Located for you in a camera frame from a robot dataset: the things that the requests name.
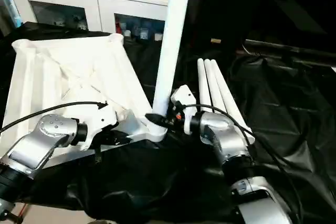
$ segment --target table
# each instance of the table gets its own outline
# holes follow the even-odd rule
[[[102,36],[104,33],[26,23],[0,41],[3,52],[0,114],[4,113],[15,54],[11,42]],[[160,43],[125,43],[133,67],[153,97]],[[179,61],[175,87],[187,83],[197,94],[197,57]],[[305,223],[334,223],[336,201],[336,75],[330,67],[312,67],[261,57],[223,57],[213,52],[247,125],[286,157],[305,209]],[[260,174],[295,204],[291,189],[256,144]],[[196,138],[169,133],[161,143],[142,141],[45,169],[21,201],[83,209],[118,223],[232,221],[234,207],[212,150]]]

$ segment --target black fabric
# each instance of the black fabric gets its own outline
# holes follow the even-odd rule
[[[1,111],[4,113],[15,53],[10,43],[101,36],[25,24],[0,42],[2,52]],[[125,49],[149,98],[153,99],[160,43],[126,41]],[[254,57],[218,60],[231,92],[252,130],[267,139],[288,162],[302,199],[304,223],[336,223],[336,74],[328,67]],[[197,97],[197,57],[181,50],[174,87],[188,84]],[[256,143],[259,173],[293,206],[291,187]],[[212,220],[236,223],[235,205],[209,146],[196,137],[170,132],[160,143],[137,142],[44,169],[22,201],[66,209],[83,209],[97,219],[118,223]]]

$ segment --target black cable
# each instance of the black cable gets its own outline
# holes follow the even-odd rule
[[[91,104],[91,105],[97,105],[98,107],[102,108],[104,106],[106,106],[105,103],[101,103],[101,102],[69,102],[69,103],[65,103],[65,104],[61,104],[61,105],[57,105],[57,106],[54,106],[54,107],[51,107],[51,108],[47,108],[47,109],[44,109],[44,110],[41,110],[41,111],[38,111],[38,112],[35,112],[33,114],[30,114],[30,115],[27,115],[23,118],[20,118],[8,125],[6,125],[5,127],[3,127],[2,129],[0,129],[0,134],[6,130],[8,130],[10,127],[13,127],[14,125],[20,123],[20,122],[23,122],[23,121],[26,121],[30,118],[33,118],[37,115],[41,115],[41,114],[44,114],[46,112],[49,112],[49,111],[52,111],[52,110],[56,110],[56,109],[60,109],[60,108],[64,108],[64,107],[68,107],[68,106],[74,106],[74,105],[82,105],[82,104]]]
[[[281,157],[266,141],[262,140],[261,137],[257,136],[256,134],[252,133],[251,131],[247,130],[246,128],[242,127],[232,116],[230,116],[227,112],[216,108],[214,106],[210,106],[210,105],[206,105],[206,104],[189,104],[189,105],[184,105],[183,107],[188,108],[188,107],[204,107],[204,108],[209,108],[209,109],[213,109],[215,111],[220,112],[221,114],[225,115],[226,117],[228,117],[229,119],[231,119],[233,121],[233,123],[235,124],[235,126],[237,126],[241,133],[244,136],[244,139],[246,140],[246,143],[248,146],[250,146],[250,142],[248,140],[248,137],[246,135],[245,132],[247,132],[248,134],[250,134],[251,136],[253,136],[255,138],[255,140],[258,140],[258,142],[261,144],[262,148],[265,149],[265,151],[267,152],[267,154],[272,158],[273,162],[276,164],[276,166],[279,168],[280,172],[286,177],[286,179],[288,180],[290,186],[293,189],[295,198],[297,200],[297,204],[298,204],[298,211],[295,214],[296,218],[297,218],[297,223],[298,224],[302,224],[303,223],[303,207],[302,207],[302,202],[299,196],[298,191],[296,190],[296,187],[292,181],[292,179],[290,178],[290,176],[288,175],[288,173],[286,172],[286,170],[284,169],[283,165],[278,161],[278,157]],[[288,204],[290,210],[292,212],[296,212],[294,211],[294,209],[291,207],[291,204]]]

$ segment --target white plastic leg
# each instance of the white plastic leg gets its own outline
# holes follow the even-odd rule
[[[208,81],[206,79],[204,60],[197,60],[197,69],[198,69],[198,87],[199,87],[199,101],[201,104],[211,105]],[[212,112],[212,109],[201,108],[202,111]]]
[[[206,76],[207,76],[208,83],[209,83],[212,103],[215,107],[221,110],[224,110],[226,112],[226,108],[225,108],[221,93],[219,91],[215,73],[213,72],[210,60],[206,59],[204,61],[204,65],[205,65],[205,70],[206,70]]]
[[[187,4],[188,0],[169,0],[168,4],[153,102],[153,113],[163,116],[167,113],[172,92]],[[153,124],[151,131],[162,134],[165,129]]]
[[[216,60],[212,60],[211,61],[211,65],[212,65],[212,69],[213,69],[213,72],[215,74],[215,77],[216,77],[216,80],[217,80],[217,84],[219,86],[219,90],[221,92],[221,95],[222,95],[222,99],[224,101],[224,104],[225,104],[225,108],[227,110],[227,113],[232,116],[236,121],[237,123],[239,123],[240,126],[248,129],[248,130],[251,130],[245,123],[240,111],[239,111],[239,108],[230,92],[230,89],[229,87],[227,86],[226,82],[225,82],[225,79],[221,73],[221,70],[219,69],[219,66],[216,62]],[[249,139],[249,142],[252,144],[254,143],[254,137],[252,137],[251,135],[247,134],[247,137]]]

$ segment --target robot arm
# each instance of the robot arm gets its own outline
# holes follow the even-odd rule
[[[233,121],[221,114],[191,110],[192,107],[179,109],[179,105],[196,103],[186,85],[177,89],[171,100],[171,118],[156,114],[146,117],[160,126],[199,135],[203,143],[213,145],[225,182],[237,202],[237,219],[245,224],[291,224],[286,214],[288,206],[267,180],[258,176],[247,143]]]
[[[224,115],[196,113],[194,131],[209,140],[222,167],[225,181],[237,199],[238,211],[246,224],[291,224],[285,202],[264,177],[258,176],[244,139]]]
[[[84,123],[56,114],[43,116],[35,129],[20,138],[0,159],[0,220],[20,222],[11,214],[14,202],[43,169],[55,148],[81,142],[81,149],[85,150],[97,133],[117,124],[115,111],[110,105],[98,110]]]

